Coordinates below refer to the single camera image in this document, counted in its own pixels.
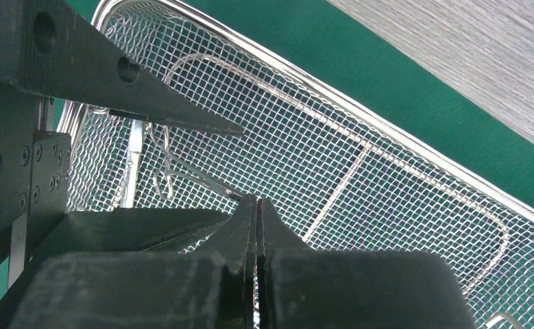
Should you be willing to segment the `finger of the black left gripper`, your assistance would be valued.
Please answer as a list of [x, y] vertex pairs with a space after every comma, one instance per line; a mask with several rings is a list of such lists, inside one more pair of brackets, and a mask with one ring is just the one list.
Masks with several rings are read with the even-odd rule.
[[0, 129], [31, 123], [24, 95], [109, 108], [120, 117], [240, 136], [236, 123], [194, 105], [109, 41], [65, 1], [0, 1]]

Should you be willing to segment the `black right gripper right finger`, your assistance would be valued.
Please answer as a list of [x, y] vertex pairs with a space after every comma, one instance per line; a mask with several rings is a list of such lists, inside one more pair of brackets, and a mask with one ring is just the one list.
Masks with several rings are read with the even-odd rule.
[[259, 203], [261, 328], [473, 328], [452, 269], [436, 254], [309, 247]]

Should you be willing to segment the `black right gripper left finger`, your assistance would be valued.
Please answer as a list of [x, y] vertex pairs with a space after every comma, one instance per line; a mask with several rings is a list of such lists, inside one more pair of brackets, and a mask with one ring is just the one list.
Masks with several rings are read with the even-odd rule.
[[252, 328], [257, 198], [70, 212], [0, 301], [0, 328]]

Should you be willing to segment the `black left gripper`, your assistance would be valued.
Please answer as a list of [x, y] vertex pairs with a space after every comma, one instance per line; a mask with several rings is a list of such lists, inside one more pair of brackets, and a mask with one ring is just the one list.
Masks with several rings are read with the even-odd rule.
[[10, 253], [14, 221], [32, 219], [30, 252], [64, 213], [71, 136], [36, 129], [41, 103], [0, 86], [0, 264]]

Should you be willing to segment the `steel ring-handled hemostat clamp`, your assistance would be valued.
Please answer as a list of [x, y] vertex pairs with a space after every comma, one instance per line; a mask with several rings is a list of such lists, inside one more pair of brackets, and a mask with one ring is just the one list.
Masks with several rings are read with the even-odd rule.
[[242, 193], [197, 168], [178, 153], [173, 128], [137, 119], [128, 121], [120, 183], [122, 208], [208, 208], [228, 214]]

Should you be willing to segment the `metal mesh instrument tray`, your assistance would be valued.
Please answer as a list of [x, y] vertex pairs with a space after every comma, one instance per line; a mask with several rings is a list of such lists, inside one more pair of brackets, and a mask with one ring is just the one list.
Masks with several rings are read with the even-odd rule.
[[[93, 25], [164, 83], [245, 128], [173, 128], [181, 157], [273, 200], [316, 249], [443, 256], [478, 328], [534, 328], [534, 210], [182, 1], [101, 1]], [[120, 207], [128, 121], [67, 101], [70, 211]]]

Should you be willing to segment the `green surgical drape cloth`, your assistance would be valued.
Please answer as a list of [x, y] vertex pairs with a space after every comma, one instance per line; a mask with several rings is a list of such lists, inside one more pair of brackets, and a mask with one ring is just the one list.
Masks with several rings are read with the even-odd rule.
[[[534, 145], [325, 1], [183, 1], [534, 210]], [[86, 19], [97, 1], [73, 1]]]

